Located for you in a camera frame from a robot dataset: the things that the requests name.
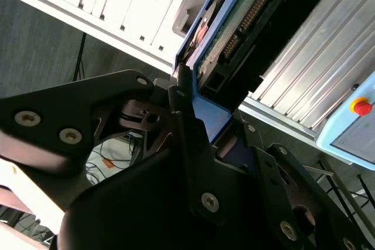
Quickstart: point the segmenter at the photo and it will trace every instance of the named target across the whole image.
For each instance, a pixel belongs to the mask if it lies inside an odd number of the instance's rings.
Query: bolt head
[[[280,152],[281,152],[283,155],[287,155],[287,154],[288,154],[287,150],[284,149],[282,146],[279,146],[279,150],[280,150]]]
[[[185,97],[185,93],[184,93],[184,92],[182,92],[181,90],[177,90],[176,92],[177,92],[177,94],[179,94],[180,96],[183,96],[183,97]]]
[[[292,225],[286,221],[282,221],[280,223],[280,228],[281,231],[285,234],[285,236],[291,240],[291,241],[296,241],[297,240],[297,233],[295,232],[294,228]]]
[[[69,145],[75,145],[82,140],[82,134],[73,128],[61,130],[59,136],[61,141]]]
[[[33,111],[21,111],[14,116],[14,120],[22,126],[33,127],[40,123],[40,116]]]
[[[257,130],[255,130],[255,128],[253,126],[251,126],[250,124],[247,125],[247,129],[249,129],[252,133],[255,133]]]
[[[212,213],[216,213],[219,210],[219,201],[212,193],[202,194],[202,204]]]
[[[146,79],[143,79],[142,77],[137,77],[137,81],[143,85],[147,85]]]
[[[344,245],[345,245],[345,247],[347,248],[347,250],[356,250],[355,245],[354,245],[353,242],[350,241],[349,239],[344,238],[344,239],[343,239],[343,242],[344,242]]]

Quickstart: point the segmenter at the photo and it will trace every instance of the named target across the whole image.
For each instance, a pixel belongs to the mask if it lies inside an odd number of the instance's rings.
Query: black cable
[[[83,33],[82,34],[82,39],[81,39],[80,50],[78,52],[76,68],[74,69],[73,81],[77,81],[78,71],[80,69],[80,64],[81,64],[81,59],[82,59],[82,54],[83,54],[83,49],[84,49],[84,43],[85,43],[85,41],[86,41],[86,34]]]
[[[105,160],[111,162],[111,164],[112,164],[114,167],[119,168],[119,169],[121,169],[121,170],[124,170],[124,169],[126,169],[127,167],[119,167],[119,166],[117,166],[116,164],[114,164],[113,161],[126,161],[126,162],[130,162],[130,160],[114,160],[114,159],[112,160],[112,159],[108,159],[108,158],[106,158],[105,156],[103,156],[101,153],[98,153],[98,152],[96,152],[96,151],[94,151],[94,150],[93,150],[93,152],[97,153],[98,155],[101,156],[101,158],[103,158],[103,159],[105,159]]]
[[[99,172],[103,175],[103,177],[106,179],[107,177],[104,175],[104,173],[100,170],[100,168],[95,164],[95,163],[92,163],[92,162],[86,162],[86,164],[91,164],[91,165],[94,165],[98,170]]]
[[[34,234],[33,237],[36,237],[37,235],[41,235],[41,234],[44,234],[46,232],[49,232],[49,229],[46,229],[44,231],[39,231],[37,234]]]
[[[333,187],[331,187],[329,190],[327,190],[326,194],[329,194],[332,190],[333,190]],[[355,196],[362,197],[362,198],[365,198],[365,199],[369,199],[367,196],[364,196],[363,194],[355,193],[353,191],[349,191],[349,192],[351,194],[355,195]]]
[[[26,216],[24,216],[23,218],[21,218],[17,223],[21,222],[22,220],[26,219],[26,218],[29,218],[31,216],[31,214],[28,214]]]
[[[135,149],[135,138],[129,135],[129,154],[133,155]]]
[[[361,209],[363,209],[363,207],[365,207],[366,205],[368,205],[368,203],[370,202],[370,200],[367,200],[365,203],[363,203],[360,207],[361,207]]]
[[[102,158],[104,158],[104,159],[106,159],[106,160],[108,160],[108,161],[119,161],[119,162],[130,162],[131,160],[130,159],[109,159],[109,158],[107,158],[107,157],[105,157],[102,153],[101,153],[101,149],[102,149],[102,147],[103,147],[103,144],[101,144],[101,146],[100,146],[100,152],[96,152],[96,151],[94,151],[93,150],[93,152],[95,152],[95,153],[97,153],[98,155],[100,155]]]
[[[91,180],[91,182],[93,182],[93,184],[98,184],[100,182],[100,179],[94,173],[87,172],[86,174],[90,175],[91,177],[93,177],[94,179],[96,179],[96,183],[94,183],[94,181]]]
[[[35,221],[32,222],[31,225],[29,225],[29,226],[26,227],[26,228],[25,228],[23,225],[21,225],[20,223],[18,223],[18,224],[23,228],[23,230],[22,230],[21,232],[24,232],[24,231],[28,230],[30,227],[32,227],[32,226],[35,224]]]
[[[84,76],[84,67],[83,67],[83,60],[81,59],[81,66],[82,66],[82,76],[83,76],[83,79],[86,79],[85,76]]]

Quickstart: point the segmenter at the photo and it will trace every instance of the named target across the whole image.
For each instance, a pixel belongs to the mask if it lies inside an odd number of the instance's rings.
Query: green circuit board
[[[262,1],[266,0],[238,0],[229,16],[225,20],[223,26],[213,39],[206,54],[198,64],[197,79],[201,78],[210,67],[215,63],[220,54],[224,54],[226,58],[236,48],[239,38],[235,34],[237,29],[246,30],[256,17],[257,12],[261,8]]]

